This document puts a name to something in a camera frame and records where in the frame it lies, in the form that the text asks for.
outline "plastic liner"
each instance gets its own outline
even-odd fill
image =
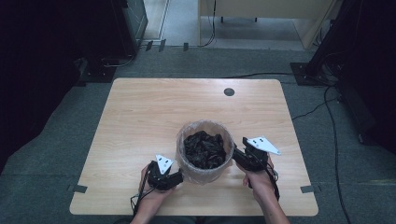
[[[200,169],[195,167],[186,157],[186,148],[184,146],[184,140],[198,133],[205,131],[207,134],[215,136],[221,135],[223,140],[223,147],[226,153],[224,163],[214,169]],[[233,164],[233,137],[227,131],[227,129],[213,121],[208,119],[201,119],[193,123],[185,125],[177,135],[177,153],[176,160],[179,167],[182,170],[184,180],[190,181],[194,184],[204,185],[218,179],[222,172]]]

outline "person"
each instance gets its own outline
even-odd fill
[[[274,167],[271,158],[268,157],[268,163]],[[274,194],[274,188],[270,181],[270,177],[264,171],[253,173],[245,170],[238,164],[238,168],[245,173],[243,179],[243,185],[247,186],[248,181],[253,188],[253,196],[258,202],[262,213],[264,215],[265,223],[277,224],[277,223],[290,223],[285,213],[283,212],[279,202]],[[143,176],[146,173],[148,167],[146,166],[142,170],[142,179],[140,186],[142,186]],[[149,184],[145,185],[144,191],[149,190]],[[131,224],[148,224],[151,219],[157,214],[163,201],[174,192],[175,188],[169,189],[168,191],[154,190],[150,194],[146,195],[140,202],[137,213],[134,216]]]

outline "floor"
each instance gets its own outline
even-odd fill
[[[197,0],[145,0],[148,28],[144,42],[166,46],[202,46],[209,42],[213,17],[201,18],[201,40],[198,41]],[[208,48],[219,49],[304,49],[294,25],[289,19],[252,19],[216,17],[215,38]]]

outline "table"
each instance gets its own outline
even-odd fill
[[[201,17],[213,16],[215,0],[198,2],[198,43],[201,45]],[[311,48],[320,28],[335,19],[342,0],[216,0],[217,17],[293,19],[305,49]]]
[[[232,88],[233,96],[224,90]],[[264,135],[281,152],[272,160],[279,173],[280,204],[287,216],[314,216],[310,180],[279,81],[258,79],[118,78],[114,81],[70,211],[75,215],[131,215],[140,173],[159,153],[176,155],[177,133],[186,123],[212,119],[223,124],[238,148],[242,137]],[[261,216],[236,165],[200,186],[183,182],[158,215]]]

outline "wooden desk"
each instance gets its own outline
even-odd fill
[[[223,91],[232,88],[234,96]],[[288,106],[277,80],[119,78],[113,83],[75,193],[72,214],[131,215],[140,172],[155,154],[174,158],[177,133],[199,119],[222,123],[239,148],[242,137],[264,135],[281,152],[272,156],[279,173],[280,204],[288,216],[314,216],[318,206]],[[183,182],[158,215],[261,216],[236,165],[200,186]]]
[[[198,43],[201,17],[213,16],[215,0],[199,0]],[[293,19],[305,49],[311,48],[323,22],[335,19],[342,0],[216,0],[217,17]]]

